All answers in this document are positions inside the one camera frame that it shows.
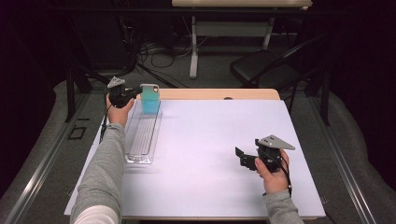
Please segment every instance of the chair seat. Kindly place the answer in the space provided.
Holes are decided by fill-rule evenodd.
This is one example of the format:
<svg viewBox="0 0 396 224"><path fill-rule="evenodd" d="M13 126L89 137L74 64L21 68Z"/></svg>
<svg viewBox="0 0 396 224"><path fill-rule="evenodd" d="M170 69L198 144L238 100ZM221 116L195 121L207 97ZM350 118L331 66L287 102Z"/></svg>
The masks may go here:
<svg viewBox="0 0 396 224"><path fill-rule="evenodd" d="M248 80L261 73L278 58L279 56L273 52L261 49L231 63L231 73L242 83L248 83ZM291 80L298 80L300 77L301 74L299 72L284 64L261 75L258 87L281 91L289 86Z"/></svg>

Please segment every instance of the black chair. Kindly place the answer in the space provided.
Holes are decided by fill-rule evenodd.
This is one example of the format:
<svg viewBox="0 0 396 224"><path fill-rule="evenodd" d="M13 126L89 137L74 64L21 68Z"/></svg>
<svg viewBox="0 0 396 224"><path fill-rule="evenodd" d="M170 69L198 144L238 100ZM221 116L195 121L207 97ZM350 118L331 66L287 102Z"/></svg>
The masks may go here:
<svg viewBox="0 0 396 224"><path fill-rule="evenodd" d="M329 35L322 34L278 56L273 52L260 49L232 62L231 73L243 84L242 88L275 89L279 92L293 87L289 112L300 81L312 77L320 71L318 58L323 52L324 43Z"/></svg>

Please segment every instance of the human hand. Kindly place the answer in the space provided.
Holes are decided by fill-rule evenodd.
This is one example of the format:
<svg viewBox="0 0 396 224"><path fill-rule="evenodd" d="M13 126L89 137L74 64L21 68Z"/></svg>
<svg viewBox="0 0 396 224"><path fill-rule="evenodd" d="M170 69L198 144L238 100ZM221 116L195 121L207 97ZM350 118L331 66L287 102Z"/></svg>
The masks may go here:
<svg viewBox="0 0 396 224"><path fill-rule="evenodd" d="M282 160L282 166L286 171L288 170L289 157L288 154L283 149L280 149L280 156L284 159ZM260 158L256 158L255 164L257 167L257 173L261 178L264 179L264 188L267 194L280 192L287 189L288 179L282 169L278 169L276 172L269 172L268 168L265 166L264 162Z"/></svg>
<svg viewBox="0 0 396 224"><path fill-rule="evenodd" d="M126 121L128 120L128 112L134 106L134 99L131 99L126 106L123 108L117 108L110 103L108 95L106 97L107 117L110 123L118 123L125 127Z"/></svg>

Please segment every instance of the gray floor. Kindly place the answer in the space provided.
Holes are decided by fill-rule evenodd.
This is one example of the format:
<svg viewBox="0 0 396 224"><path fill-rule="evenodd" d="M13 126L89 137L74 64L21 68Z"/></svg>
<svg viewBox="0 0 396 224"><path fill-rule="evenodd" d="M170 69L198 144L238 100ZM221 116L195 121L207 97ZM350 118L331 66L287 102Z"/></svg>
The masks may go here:
<svg viewBox="0 0 396 224"><path fill-rule="evenodd" d="M176 57L166 68L153 66L150 57L144 65L171 75L192 88L238 88L238 81L229 73L229 64L245 52L257 49L260 43L260 39L207 39L200 47L196 79L188 76L189 56ZM286 46L285 36L274 35L269 48L282 51ZM162 54L155 55L152 61L156 66L172 62L170 57ZM169 76L162 76L182 87ZM146 82L166 88L149 74L141 73L140 69L123 78L131 86ZM57 100L48 123L0 201L1 223L7 219L20 223L68 222L63 212L103 117L103 85L95 80L92 85L92 94L78 94L78 112L68 124L64 123L67 112L65 83L55 88ZM318 116L318 99L306 98L299 93L290 114L319 195L325 202L324 208L336 223L392 223L396 219L393 213L396 211L396 193L367 161L358 125L334 95L331 96L329 113L331 126L327 127ZM36 169L43 166L43 158L48 157L54 148L59 153L51 154L54 163L44 164L50 167L50 172L41 176L44 183L38 186L39 190L27 201L26 207L21 207L21 196L27 192L29 180L35 177ZM15 207L23 208L24 212L16 212ZM328 217L309 222L332 223Z"/></svg>

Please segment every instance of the gray carpet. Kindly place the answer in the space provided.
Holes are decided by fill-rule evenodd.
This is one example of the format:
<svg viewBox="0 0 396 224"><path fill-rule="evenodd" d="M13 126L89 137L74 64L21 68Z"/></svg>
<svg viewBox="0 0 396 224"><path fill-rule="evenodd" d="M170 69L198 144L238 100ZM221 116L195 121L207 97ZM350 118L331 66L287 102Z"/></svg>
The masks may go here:
<svg viewBox="0 0 396 224"><path fill-rule="evenodd" d="M206 41L200 47L198 78L196 79L189 79L190 57L188 56L177 57L170 66L158 68L153 64L164 66L172 62L169 56L159 54L154 56L153 64L148 57L144 65L170 75L191 88L238 88L240 84L230 75L229 64L245 52L256 49L260 45L260 39L249 39L245 42L245 39L241 38L214 38ZM287 46L284 36L274 36L270 43L270 49L273 50L281 51ZM219 44L225 46L227 50L222 49L222 46L215 47ZM183 87L169 76L162 76L179 87ZM157 83L160 87L166 88L149 74L142 73L140 69L134 70L123 78L131 86L140 83ZM101 89L104 85L96 80L91 80L91 82L94 91L90 95L78 94L80 99L86 99L86 101L78 110L75 121L69 124L72 130L66 134L65 139L59 145L60 153L34 201L23 214L21 223L68 223L68 217L63 215L64 209L103 117ZM67 111L65 83L61 83L55 90L57 102L51 117L24 167L0 201L0 222L2 223L6 221L42 158L56 145L58 133L64 126ZM335 222L362 223L346 181L340 175L339 167L334 161L328 136L323 132L323 125L318 119L316 101L317 99L305 98L303 94L299 94L291 113L308 166L319 195L327 201L324 207ZM376 223L391 223L396 219L392 213L396 209L394 190L384 184L375 169L368 163L359 127L342 102L334 95L331 96L330 102L331 132L346 158L348 167L359 183ZM332 222L325 217L307 221L307 223Z"/></svg>

